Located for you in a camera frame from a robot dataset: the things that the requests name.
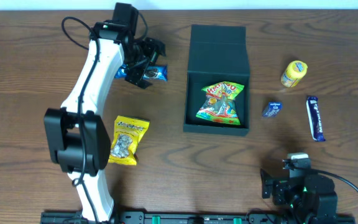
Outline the blue Oreo cookie pack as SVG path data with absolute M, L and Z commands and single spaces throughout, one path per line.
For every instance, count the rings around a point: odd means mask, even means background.
M 120 67 L 120 69 L 115 74 L 114 78 L 125 78 L 127 76 L 126 73 L 127 66 L 124 64 Z M 167 66 L 149 66 L 145 71 L 144 80 L 163 80 L 165 82 L 168 81 L 167 78 Z

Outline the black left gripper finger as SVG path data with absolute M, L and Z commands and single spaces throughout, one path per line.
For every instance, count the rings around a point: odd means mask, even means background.
M 149 66 L 149 60 L 142 60 L 126 68 L 125 81 L 138 86 L 141 89 L 146 89 L 152 84 L 144 80 L 145 71 Z
M 166 56 L 165 44 L 162 41 L 147 37 L 146 45 L 151 61 L 157 61 L 159 56 Z

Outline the green Haribo gummy candy bag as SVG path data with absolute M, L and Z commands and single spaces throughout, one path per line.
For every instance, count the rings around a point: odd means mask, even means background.
M 205 86 L 206 101 L 196 113 L 196 117 L 214 123 L 240 125 L 235 99 L 243 91 L 244 85 L 234 82 L 219 82 Z

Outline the yellow snack nut bag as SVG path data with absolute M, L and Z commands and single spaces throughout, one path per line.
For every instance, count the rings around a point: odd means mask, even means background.
M 135 153 L 149 128 L 150 122 L 118 116 L 114 121 L 114 139 L 108 162 L 125 166 L 136 166 Z

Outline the black gift box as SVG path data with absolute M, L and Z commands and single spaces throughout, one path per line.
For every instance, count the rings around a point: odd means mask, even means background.
M 244 86 L 235 98 L 240 124 L 223 124 L 196 117 L 206 101 L 203 87 L 219 82 Z M 246 28 L 239 26 L 191 26 L 187 69 L 184 132 L 245 136 L 249 132 L 250 65 Z

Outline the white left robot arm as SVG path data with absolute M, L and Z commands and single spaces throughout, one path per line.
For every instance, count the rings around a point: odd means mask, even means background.
M 43 212 L 41 223 L 117 223 L 106 183 L 111 140 L 103 111 L 115 74 L 123 69 L 126 81 L 145 89 L 146 71 L 165 55 L 163 42 L 147 34 L 135 36 L 143 15 L 131 4 L 118 2 L 110 20 L 88 27 L 88 56 L 80 76 L 59 109 L 44 116 L 53 163 L 68 174 L 81 200 L 80 212 Z

